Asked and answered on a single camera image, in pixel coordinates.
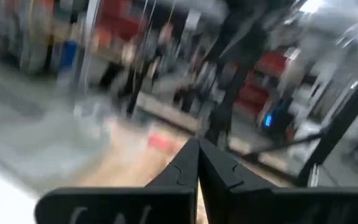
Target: metal pole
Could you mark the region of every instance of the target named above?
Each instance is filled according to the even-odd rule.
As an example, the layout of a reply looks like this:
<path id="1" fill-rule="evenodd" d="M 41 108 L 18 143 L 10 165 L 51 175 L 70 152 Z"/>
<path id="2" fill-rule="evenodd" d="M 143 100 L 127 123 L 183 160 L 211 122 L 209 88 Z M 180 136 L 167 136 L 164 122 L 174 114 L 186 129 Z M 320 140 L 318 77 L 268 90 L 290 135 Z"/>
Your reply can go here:
<path id="1" fill-rule="evenodd" d="M 71 80 L 71 93 L 73 95 L 77 95 L 78 93 L 85 94 L 88 87 L 87 77 L 92 57 L 92 38 L 100 3 L 101 0 L 90 0 L 88 4 L 82 34 L 85 47 L 78 45 L 78 55 L 76 56 L 77 66 L 73 79 Z"/>
<path id="2" fill-rule="evenodd" d="M 153 8 L 152 8 L 152 12 L 150 13 L 150 17 L 149 17 L 149 22 L 148 22 L 148 26 L 149 26 L 149 31 L 151 32 L 151 28 L 152 28 L 152 17 L 153 17 L 153 13 L 154 13 L 154 9 L 155 9 L 155 5 L 157 3 L 157 0 L 154 0 L 154 4 L 153 4 Z M 147 39 L 149 37 L 145 37 L 144 42 L 143 42 L 143 46 L 141 47 L 141 51 L 144 51 L 146 46 L 146 42 Z M 143 66 L 141 66 L 141 71 L 139 71 L 139 74 L 135 74 L 134 75 L 134 84 L 133 84 L 133 92 L 131 97 L 129 98 L 129 102 L 127 105 L 127 115 L 132 116 L 132 114 L 134 113 L 135 107 L 136 107 L 136 101 L 137 101 L 137 97 L 140 93 L 140 89 L 142 88 L 142 84 L 143 84 L 143 80 L 144 78 L 147 76 L 147 72 L 149 71 L 148 68 L 150 66 L 149 62 L 142 62 Z"/>
<path id="3" fill-rule="evenodd" d="M 143 13 L 142 13 L 142 17 L 140 18 L 139 26 L 137 27 L 138 29 L 140 29 L 140 27 L 142 25 L 144 15 L 146 14 L 146 8 L 147 8 L 147 3 L 148 2 L 149 2 L 149 0 L 146 0 L 146 2 L 144 2 Z"/>
<path id="4" fill-rule="evenodd" d="M 310 158 L 306 161 L 301 172 L 299 173 L 299 184 L 307 186 L 308 176 L 314 164 L 322 165 L 336 144 L 341 140 L 349 126 L 353 123 L 358 115 L 358 87 L 344 105 L 343 109 L 333 119 L 326 130 L 326 134 L 321 138 L 316 149 Z"/>
<path id="5" fill-rule="evenodd" d="M 215 145 L 217 145 L 222 131 L 228 133 L 231 128 L 233 104 L 244 85 L 248 71 L 254 67 L 264 53 L 267 34 L 261 24 L 254 23 L 242 40 L 240 43 L 247 43 L 246 46 L 241 46 L 244 49 L 243 57 L 234 59 L 239 64 L 239 68 L 221 104 L 212 110 L 209 116 L 209 128 L 205 133 L 205 138 Z"/>

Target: black metal bar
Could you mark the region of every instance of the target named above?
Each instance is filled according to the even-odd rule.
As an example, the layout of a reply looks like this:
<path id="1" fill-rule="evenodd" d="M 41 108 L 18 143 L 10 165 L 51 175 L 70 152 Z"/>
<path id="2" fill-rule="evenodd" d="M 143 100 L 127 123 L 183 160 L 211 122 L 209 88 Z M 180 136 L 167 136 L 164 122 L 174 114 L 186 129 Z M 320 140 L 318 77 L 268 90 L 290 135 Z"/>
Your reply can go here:
<path id="1" fill-rule="evenodd" d="M 311 134 L 311 135 L 309 135 L 309 136 L 307 136 L 305 138 L 296 139 L 296 140 L 291 141 L 291 142 L 285 142 L 285 143 L 282 143 L 282 144 L 279 144 L 279 145 L 262 147 L 260 149 L 253 149 L 251 153 L 246 154 L 244 156 L 248 156 L 248 155 L 252 155 L 252 154 L 260 154 L 260 153 L 263 153 L 263 152 L 279 151 L 281 149 L 288 148 L 290 146 L 294 146 L 294 145 L 297 145 L 297 144 L 309 143 L 311 141 L 317 140 L 317 139 L 322 138 L 322 137 L 323 137 L 323 133 Z"/>
<path id="2" fill-rule="evenodd" d="M 152 62 L 145 62 L 142 66 L 142 71 L 139 74 L 135 74 L 135 86 L 132 92 L 131 97 L 129 98 L 127 106 L 127 114 L 130 116 L 134 113 L 137 96 L 139 95 L 140 89 L 142 88 L 143 80 L 147 76 L 149 67 L 152 65 Z"/>
<path id="3" fill-rule="evenodd" d="M 50 72 L 50 66 L 52 64 L 52 57 L 53 57 L 53 46 L 55 44 L 55 37 L 50 35 L 48 37 L 48 48 L 47 48 L 47 55 L 45 56 L 44 62 L 44 72 Z"/>
<path id="4" fill-rule="evenodd" d="M 321 165 L 326 160 L 336 144 L 341 140 L 349 126 L 353 123 L 358 115 L 358 87 L 349 98 L 347 103 L 339 114 L 332 120 L 326 130 L 326 134 L 321 138 L 316 149 L 310 158 L 306 161 L 301 172 L 299 173 L 299 181 L 301 185 L 306 186 L 310 170 L 315 164 Z"/>
<path id="5" fill-rule="evenodd" d="M 82 86 L 80 86 L 80 80 L 81 80 L 81 71 L 82 66 L 85 59 L 85 48 L 78 45 L 77 50 L 77 63 L 74 68 L 74 74 L 70 80 L 70 92 L 72 95 L 76 95 L 78 93 L 78 90 L 81 89 Z"/>
<path id="6" fill-rule="evenodd" d="M 233 149 L 229 149 L 229 153 L 234 155 L 234 157 L 236 157 L 237 159 L 239 160 L 242 160 L 242 161 L 246 161 L 250 164 L 253 164 L 253 165 L 256 165 L 257 167 L 261 168 L 262 170 L 266 170 L 267 172 L 291 183 L 292 185 L 294 185 L 295 187 L 298 187 L 297 184 L 298 184 L 298 179 L 296 176 L 294 175 L 291 175 L 289 173 L 286 173 L 282 170 L 279 170 L 275 167 L 272 167 L 268 164 L 264 164 L 263 162 L 261 162 L 258 157 L 249 157 L 249 156 L 246 156 L 244 157 L 243 154 L 241 154 L 240 152 L 237 152 Z"/>
<path id="7" fill-rule="evenodd" d="M 233 62 L 239 64 L 239 69 L 234 75 L 220 105 L 212 110 L 209 116 L 209 128 L 205 138 L 217 145 L 219 135 L 231 127 L 232 107 L 237 99 L 240 89 L 244 85 L 248 71 L 251 70 L 258 60 L 263 56 L 267 34 L 261 24 L 255 23 L 250 31 L 239 41 L 237 48 L 243 50 L 241 58 L 232 58 Z"/>

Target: wooden platform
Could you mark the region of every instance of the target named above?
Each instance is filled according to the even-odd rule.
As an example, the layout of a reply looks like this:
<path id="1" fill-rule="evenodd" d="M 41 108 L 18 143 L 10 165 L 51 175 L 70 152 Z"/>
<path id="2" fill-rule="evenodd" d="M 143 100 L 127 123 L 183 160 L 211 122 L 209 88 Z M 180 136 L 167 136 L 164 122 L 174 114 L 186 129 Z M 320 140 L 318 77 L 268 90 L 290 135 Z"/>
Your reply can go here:
<path id="1" fill-rule="evenodd" d="M 167 121 L 174 126 L 188 130 L 191 133 L 196 133 L 201 128 L 201 119 L 197 119 L 188 113 L 184 113 L 146 93 L 139 93 L 136 106 L 148 113 L 162 118 L 164 121 Z"/>

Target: blue light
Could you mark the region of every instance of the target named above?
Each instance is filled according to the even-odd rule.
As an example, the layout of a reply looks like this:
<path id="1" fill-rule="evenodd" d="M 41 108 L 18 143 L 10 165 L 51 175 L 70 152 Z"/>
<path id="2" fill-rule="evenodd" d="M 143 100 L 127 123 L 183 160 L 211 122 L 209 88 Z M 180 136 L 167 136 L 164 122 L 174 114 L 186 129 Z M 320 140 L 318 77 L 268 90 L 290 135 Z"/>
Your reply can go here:
<path id="1" fill-rule="evenodd" d="M 265 126 L 270 127 L 271 122 L 272 122 L 272 115 L 267 115 L 265 119 Z"/>

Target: red storage rack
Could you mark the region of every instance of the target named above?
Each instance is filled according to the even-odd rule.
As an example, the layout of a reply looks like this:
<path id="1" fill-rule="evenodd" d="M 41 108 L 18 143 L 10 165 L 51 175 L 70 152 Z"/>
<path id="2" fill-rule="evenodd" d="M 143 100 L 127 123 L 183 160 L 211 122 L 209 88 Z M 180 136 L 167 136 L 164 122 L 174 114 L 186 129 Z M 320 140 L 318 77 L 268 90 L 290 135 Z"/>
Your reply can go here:
<path id="1" fill-rule="evenodd" d="M 270 92 L 263 87 L 261 77 L 256 74 L 269 76 L 271 79 L 276 79 L 278 83 L 284 72 L 286 60 L 287 58 L 280 53 L 267 52 L 249 72 L 236 105 L 257 117 L 269 100 Z"/>
<path id="2" fill-rule="evenodd" d="M 145 30 L 147 21 L 147 18 L 130 17 L 130 9 L 130 0 L 102 0 L 97 28 L 109 32 L 112 39 L 118 37 L 130 41 Z"/>

